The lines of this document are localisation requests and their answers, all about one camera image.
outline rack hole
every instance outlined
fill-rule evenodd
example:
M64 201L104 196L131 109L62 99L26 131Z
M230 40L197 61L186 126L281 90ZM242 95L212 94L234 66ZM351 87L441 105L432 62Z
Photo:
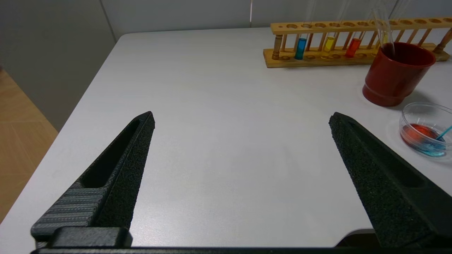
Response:
M413 22L404 19L404 20L401 20L400 23L405 24L405 25L411 25Z
M425 21L423 19L415 19L414 21L418 24L426 24L427 23L427 21Z
M346 26L346 27L354 27L355 24L353 24L353 23L351 23L351 22L345 22L345 23L344 23L344 26Z

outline textured foam pad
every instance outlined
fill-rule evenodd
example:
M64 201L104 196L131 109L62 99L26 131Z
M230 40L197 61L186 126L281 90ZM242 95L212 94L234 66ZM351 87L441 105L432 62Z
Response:
M129 229L155 128L151 112L134 118L32 226L38 247L64 226Z
M382 247L452 247L452 197L354 119L330 127Z

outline blue liquid test tube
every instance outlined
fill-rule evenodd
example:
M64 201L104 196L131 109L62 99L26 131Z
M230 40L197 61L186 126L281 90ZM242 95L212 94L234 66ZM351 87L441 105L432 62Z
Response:
M297 52L295 53L295 59L302 60L303 54L305 53L306 39L300 38L298 39Z

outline red liquid test tube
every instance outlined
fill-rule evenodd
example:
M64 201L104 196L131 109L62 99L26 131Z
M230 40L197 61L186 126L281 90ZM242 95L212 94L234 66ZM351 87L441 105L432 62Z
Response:
M361 40L357 38L353 38L350 42L350 46L347 49L347 52L345 53L346 57L354 57L356 51L359 49L359 45L361 45Z

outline yellow liquid test tube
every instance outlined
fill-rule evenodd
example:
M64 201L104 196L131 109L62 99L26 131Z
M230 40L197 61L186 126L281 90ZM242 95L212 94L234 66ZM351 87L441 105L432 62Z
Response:
M322 55L320 56L321 58L323 59L328 58L328 56L330 55L331 48L333 47L333 42L334 42L333 36L328 36L326 38L325 45L323 46L322 49Z

